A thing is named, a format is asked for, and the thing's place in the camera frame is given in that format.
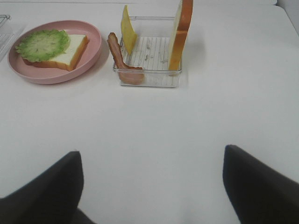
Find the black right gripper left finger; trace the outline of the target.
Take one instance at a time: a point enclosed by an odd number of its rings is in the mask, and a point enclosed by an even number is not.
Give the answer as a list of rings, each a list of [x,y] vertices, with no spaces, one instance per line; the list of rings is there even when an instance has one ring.
[[[72,151],[0,200],[2,224],[91,224],[78,208],[84,186],[81,155]]]

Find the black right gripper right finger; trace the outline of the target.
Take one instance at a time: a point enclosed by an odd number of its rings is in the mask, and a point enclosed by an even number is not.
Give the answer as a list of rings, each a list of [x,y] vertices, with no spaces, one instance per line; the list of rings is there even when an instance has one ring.
[[[299,184],[243,149],[225,147],[222,178],[242,224],[299,222]]]

